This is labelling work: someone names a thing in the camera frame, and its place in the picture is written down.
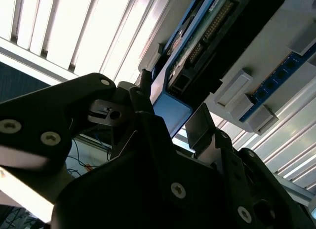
black plastic part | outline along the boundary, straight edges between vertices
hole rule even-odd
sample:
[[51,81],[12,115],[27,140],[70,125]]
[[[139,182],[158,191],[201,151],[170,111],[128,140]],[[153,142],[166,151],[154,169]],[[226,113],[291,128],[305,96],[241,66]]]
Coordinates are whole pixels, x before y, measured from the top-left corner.
[[203,103],[186,123],[189,147],[196,151],[196,157],[211,144],[215,131],[214,121]]
[[[140,112],[135,127],[128,140],[132,144],[122,149],[125,154],[64,189],[51,228],[102,228],[105,222],[116,228],[224,226],[218,172],[176,154],[162,118]],[[173,195],[173,182],[185,188],[184,199]]]
[[138,86],[144,94],[150,96],[152,89],[152,73],[150,71],[143,69],[140,72],[140,82]]
[[[199,74],[179,99],[195,109],[210,92],[215,93],[221,85],[220,79],[247,49],[283,2],[284,0],[250,0],[249,2],[240,0],[236,10],[217,32],[215,40],[197,61],[195,69],[199,70]],[[236,21],[227,31],[226,24],[234,19]]]
[[[58,171],[72,137],[93,126],[87,121],[90,104],[98,98],[109,100],[115,89],[110,79],[93,73],[2,103],[0,120],[17,120],[22,128],[15,134],[0,133],[0,165],[42,174]],[[45,145],[40,137],[47,131],[58,133],[60,143]]]
[[271,228],[315,228],[255,152],[243,148],[237,154],[247,168],[248,185],[258,221]]

screw hole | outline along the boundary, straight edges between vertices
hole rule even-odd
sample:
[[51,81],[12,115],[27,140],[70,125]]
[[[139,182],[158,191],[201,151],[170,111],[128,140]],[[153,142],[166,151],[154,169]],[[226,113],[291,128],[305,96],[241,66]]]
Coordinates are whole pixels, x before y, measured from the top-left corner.
[[119,117],[120,117],[120,112],[113,111],[113,112],[110,114],[110,118],[111,118],[111,119],[118,119]]
[[14,123],[5,123],[5,124],[4,124],[4,127],[5,127],[6,129],[8,129],[8,128],[14,129],[14,128],[15,128],[15,124],[14,124]]
[[237,180],[239,180],[239,181],[241,180],[240,175],[238,175],[238,174],[235,173],[234,176],[235,176],[235,178],[236,178]]
[[47,136],[46,136],[46,139],[47,139],[47,140],[56,141],[56,137],[53,136],[53,135],[47,135]]

wire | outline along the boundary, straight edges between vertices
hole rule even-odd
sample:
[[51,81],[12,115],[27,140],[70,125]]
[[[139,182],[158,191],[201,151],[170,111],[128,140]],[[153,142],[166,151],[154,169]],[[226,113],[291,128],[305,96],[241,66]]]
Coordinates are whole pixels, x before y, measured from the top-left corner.
[[74,173],[74,172],[76,172],[78,175],[81,176],[81,174],[79,173],[79,171],[77,171],[77,170],[75,170],[75,169],[67,169],[67,171],[68,171],[69,173]]
[[103,149],[105,149],[107,151],[107,161],[109,161],[109,151],[110,149],[108,147],[106,147],[101,140],[99,139],[97,134],[94,134],[94,137],[100,142],[100,144],[102,145]]
[[10,222],[10,224],[8,225],[8,227],[7,227],[6,229],[9,229],[10,226],[12,225],[12,223],[13,223],[15,220],[18,219],[18,214],[20,213],[20,210],[21,210],[21,209],[19,209],[19,210],[17,211],[17,213],[15,214],[13,220]]
[[78,149],[78,145],[77,145],[77,143],[76,143],[76,141],[75,141],[74,139],[73,139],[73,141],[74,141],[74,143],[75,143],[75,145],[76,145],[78,158],[75,158],[75,157],[73,157],[73,156],[67,156],[67,157],[70,157],[70,158],[72,158],[72,159],[77,160],[78,163],[79,163],[79,165],[80,165],[80,166],[83,166],[83,167],[87,167],[87,168],[89,168],[89,167],[92,167],[92,168],[94,168],[94,167],[99,167],[99,166],[86,165],[85,163],[83,163],[82,161],[80,161],[80,160],[79,160],[79,149]]

fluorescent ceiling light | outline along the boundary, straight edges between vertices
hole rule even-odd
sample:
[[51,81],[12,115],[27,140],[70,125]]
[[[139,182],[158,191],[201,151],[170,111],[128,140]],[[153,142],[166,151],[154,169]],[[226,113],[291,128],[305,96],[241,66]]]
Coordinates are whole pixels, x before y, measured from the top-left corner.
[[40,55],[54,0],[40,0],[36,15],[30,51]]
[[18,32],[18,46],[29,49],[40,0],[23,0]]
[[54,79],[53,77],[50,77],[46,74],[43,74],[42,72],[39,72],[33,68],[31,68],[30,66],[23,64],[22,62],[19,62],[7,55],[4,55],[0,52],[0,62],[7,64],[29,76],[32,76],[42,82],[45,82],[49,85],[56,85],[61,83],[61,81]]
[[2,167],[0,190],[43,222],[50,222],[54,205]]
[[0,0],[0,37],[10,40],[16,0]]
[[153,0],[136,0],[102,73],[114,80]]
[[59,0],[49,38],[47,60],[68,69],[90,2],[91,0]]
[[169,0],[154,0],[153,5],[151,6],[135,40],[133,41],[133,45],[128,51],[128,55],[126,56],[123,65],[115,78],[114,82],[116,84],[120,81],[130,81],[135,74],[135,70],[138,71],[142,51],[168,2]]
[[293,170],[291,170],[289,173],[287,173],[284,176],[284,178],[289,178],[294,172],[298,171],[299,169],[304,167],[306,164],[308,164],[309,162],[311,162],[315,158],[316,158],[316,154],[314,156],[310,157],[309,159],[307,159],[306,161],[304,161],[303,163],[301,163],[299,166],[295,167]]
[[128,1],[98,0],[79,46],[75,74],[82,76],[100,71]]

blue electrical terminal block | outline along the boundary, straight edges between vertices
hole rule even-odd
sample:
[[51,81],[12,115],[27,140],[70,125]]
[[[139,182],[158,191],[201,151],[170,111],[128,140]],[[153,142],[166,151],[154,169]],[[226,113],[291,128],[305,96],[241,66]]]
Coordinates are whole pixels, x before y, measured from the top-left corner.
[[179,129],[185,124],[191,116],[192,108],[172,96],[167,92],[168,77],[171,67],[176,61],[178,55],[189,41],[194,30],[199,25],[205,13],[208,11],[214,0],[204,0],[198,13],[194,17],[184,36],[171,56],[164,64],[162,70],[154,80],[151,90],[151,102],[155,110],[155,114],[161,116],[168,128],[171,137],[175,136]]
[[316,43],[305,52],[299,55],[291,52],[276,70],[261,83],[260,87],[249,96],[254,104],[239,120],[245,122],[284,82],[291,77],[313,54],[316,52]]

